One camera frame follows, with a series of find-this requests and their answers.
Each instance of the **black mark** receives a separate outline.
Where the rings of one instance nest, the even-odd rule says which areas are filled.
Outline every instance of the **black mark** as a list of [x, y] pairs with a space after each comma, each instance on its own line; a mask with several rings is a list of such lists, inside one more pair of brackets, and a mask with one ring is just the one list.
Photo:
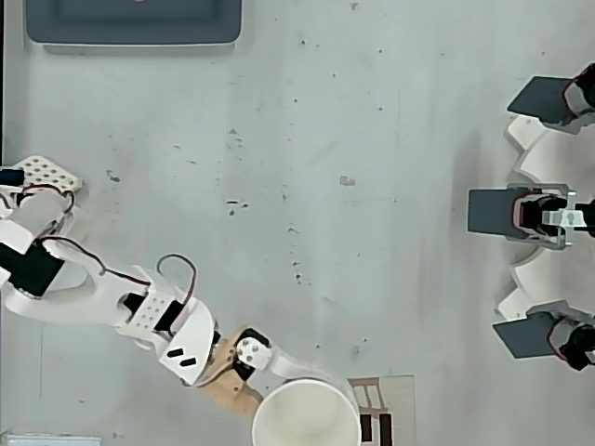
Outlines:
[[372, 442], [372, 415], [360, 415], [360, 425], [362, 427], [362, 442]]
[[392, 446], [392, 415], [381, 413], [380, 421], [380, 446]]
[[105, 173], [107, 174], [110, 181], [113, 181], [114, 183], [120, 182], [120, 178], [112, 170], [106, 170]]
[[191, 365], [196, 364], [196, 359], [195, 358], [189, 358], [187, 360], [181, 361], [179, 363], [180, 367], [190, 367]]
[[178, 356], [182, 356], [184, 354], [184, 350], [181, 348], [176, 348], [175, 350], [170, 350], [167, 352], [168, 358], [177, 358]]

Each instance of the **white perforated bracket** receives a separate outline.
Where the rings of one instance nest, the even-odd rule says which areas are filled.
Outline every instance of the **white perforated bracket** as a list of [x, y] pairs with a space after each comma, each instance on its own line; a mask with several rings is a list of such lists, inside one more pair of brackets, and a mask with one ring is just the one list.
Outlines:
[[272, 358], [272, 351], [254, 337], [247, 337], [237, 346], [238, 360], [257, 370], [265, 370]]
[[60, 190], [77, 192], [83, 187], [83, 180], [43, 156], [34, 155], [12, 165], [12, 169], [25, 172], [24, 186], [51, 184]]

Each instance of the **white curved base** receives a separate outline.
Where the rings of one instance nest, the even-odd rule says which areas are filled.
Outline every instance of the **white curved base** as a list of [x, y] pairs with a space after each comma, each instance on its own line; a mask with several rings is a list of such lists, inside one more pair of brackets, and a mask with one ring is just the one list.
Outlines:
[[[544, 127], [535, 118], [518, 116], [506, 135], [522, 155], [513, 170], [537, 183], [565, 183], [577, 191], [579, 202], [590, 201], [595, 190], [595, 128], [567, 135]], [[576, 234], [564, 251], [540, 249], [511, 267], [518, 288], [498, 306], [511, 321], [534, 306], [566, 299], [572, 308], [595, 313], [595, 240]]]

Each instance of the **white table surface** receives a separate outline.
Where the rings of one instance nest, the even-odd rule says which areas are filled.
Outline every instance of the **white table surface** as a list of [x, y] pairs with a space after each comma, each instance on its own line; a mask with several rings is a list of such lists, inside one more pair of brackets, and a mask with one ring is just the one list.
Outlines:
[[[491, 323], [516, 248], [465, 226], [467, 189], [504, 185], [517, 156], [509, 100], [593, 60], [595, 3], [246, 3], [230, 54], [106, 56], [24, 45], [7, 0], [5, 163], [84, 178], [102, 256], [190, 256], [226, 333], [413, 374], [420, 446], [591, 441], [593, 372], [510, 358]], [[110, 329], [2, 323], [3, 429], [249, 444], [248, 420]]]

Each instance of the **perforated plate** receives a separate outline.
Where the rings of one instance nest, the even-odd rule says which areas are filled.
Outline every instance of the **perforated plate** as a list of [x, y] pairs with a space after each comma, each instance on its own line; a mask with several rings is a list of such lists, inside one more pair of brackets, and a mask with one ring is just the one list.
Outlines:
[[43, 156], [30, 156], [12, 166], [25, 171], [25, 186], [51, 184], [60, 190], [77, 192], [83, 187], [83, 180]]

